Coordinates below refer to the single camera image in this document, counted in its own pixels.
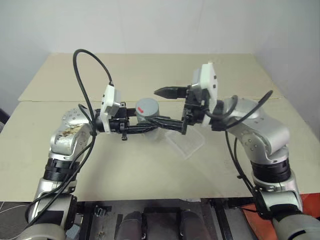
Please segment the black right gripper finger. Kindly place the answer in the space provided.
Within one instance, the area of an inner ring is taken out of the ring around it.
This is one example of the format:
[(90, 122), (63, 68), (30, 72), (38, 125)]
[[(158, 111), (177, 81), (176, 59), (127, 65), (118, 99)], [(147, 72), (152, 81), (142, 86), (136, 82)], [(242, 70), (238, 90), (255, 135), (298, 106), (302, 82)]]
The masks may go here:
[(187, 123), (182, 120), (171, 119), (166, 116), (149, 116), (147, 121), (162, 129), (176, 131), (185, 135), (187, 132)]
[(155, 90), (154, 94), (156, 96), (169, 100), (185, 99), (187, 95), (187, 90), (187, 87), (166, 86)]

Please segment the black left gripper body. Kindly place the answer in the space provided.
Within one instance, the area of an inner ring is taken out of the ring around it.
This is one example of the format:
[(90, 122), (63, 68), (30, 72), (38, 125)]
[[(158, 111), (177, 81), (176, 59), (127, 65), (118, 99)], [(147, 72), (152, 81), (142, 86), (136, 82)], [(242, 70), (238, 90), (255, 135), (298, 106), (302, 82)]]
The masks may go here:
[(129, 126), (129, 115), (125, 102), (120, 103), (116, 114), (109, 120), (109, 126), (112, 133), (121, 135), (122, 141), (127, 141), (127, 128)]

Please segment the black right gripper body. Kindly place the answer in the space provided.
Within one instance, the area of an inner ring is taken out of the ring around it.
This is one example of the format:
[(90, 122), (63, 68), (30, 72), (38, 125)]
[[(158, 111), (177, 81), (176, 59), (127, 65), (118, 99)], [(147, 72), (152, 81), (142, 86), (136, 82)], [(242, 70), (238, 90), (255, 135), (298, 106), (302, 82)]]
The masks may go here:
[(208, 110), (208, 91), (188, 85), (183, 107), (183, 122), (190, 126), (201, 124), (206, 110)]

